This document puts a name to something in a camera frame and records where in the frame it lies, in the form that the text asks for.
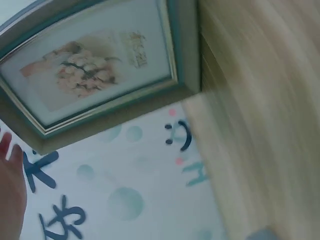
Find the floral painting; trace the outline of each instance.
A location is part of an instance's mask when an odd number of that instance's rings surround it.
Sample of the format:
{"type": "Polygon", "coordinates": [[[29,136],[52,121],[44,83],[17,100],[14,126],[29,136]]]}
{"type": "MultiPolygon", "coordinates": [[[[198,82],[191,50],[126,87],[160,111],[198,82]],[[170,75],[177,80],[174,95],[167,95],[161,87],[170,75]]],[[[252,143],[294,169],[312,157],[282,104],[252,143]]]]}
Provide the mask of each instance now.
{"type": "Polygon", "coordinates": [[[124,81],[124,61],[117,47],[117,40],[109,31],[94,32],[45,54],[20,72],[37,94],[42,95],[47,107],[57,110],[68,102],[92,96],[124,81]],[[72,101],[66,99],[64,104],[57,105],[52,97],[48,100],[51,91],[57,98],[64,98],[57,95],[57,89],[72,101]]]}

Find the framed picture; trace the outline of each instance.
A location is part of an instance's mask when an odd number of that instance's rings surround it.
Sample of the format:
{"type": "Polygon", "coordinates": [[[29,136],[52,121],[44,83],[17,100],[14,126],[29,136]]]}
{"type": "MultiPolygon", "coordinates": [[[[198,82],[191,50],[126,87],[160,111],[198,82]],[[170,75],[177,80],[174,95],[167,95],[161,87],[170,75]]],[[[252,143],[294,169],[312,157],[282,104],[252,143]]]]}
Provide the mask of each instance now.
{"type": "MultiPolygon", "coordinates": [[[[46,16],[40,2],[25,14],[46,16]]],[[[184,78],[176,7],[175,0],[74,1],[1,49],[0,87],[42,139],[163,91],[196,93],[199,77],[184,78]]]]}

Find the light wood surface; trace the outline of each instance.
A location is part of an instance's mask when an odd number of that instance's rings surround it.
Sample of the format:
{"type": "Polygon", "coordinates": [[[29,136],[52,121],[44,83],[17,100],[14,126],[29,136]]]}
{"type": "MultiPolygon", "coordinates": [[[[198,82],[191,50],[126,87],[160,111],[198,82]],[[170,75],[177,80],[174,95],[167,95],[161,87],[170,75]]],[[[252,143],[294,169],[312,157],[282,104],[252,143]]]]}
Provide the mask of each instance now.
{"type": "Polygon", "coordinates": [[[320,239],[319,7],[199,1],[203,93],[184,108],[230,240],[320,239]]]}

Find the wallpaper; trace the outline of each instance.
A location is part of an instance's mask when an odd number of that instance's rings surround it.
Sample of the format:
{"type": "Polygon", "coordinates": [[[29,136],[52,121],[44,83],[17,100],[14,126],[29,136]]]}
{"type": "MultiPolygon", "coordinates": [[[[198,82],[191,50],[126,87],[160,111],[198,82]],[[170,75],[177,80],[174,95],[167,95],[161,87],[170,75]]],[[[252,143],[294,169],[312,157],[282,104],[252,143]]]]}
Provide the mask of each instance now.
{"type": "Polygon", "coordinates": [[[226,240],[180,103],[44,156],[14,143],[28,196],[21,240],[226,240]]]}

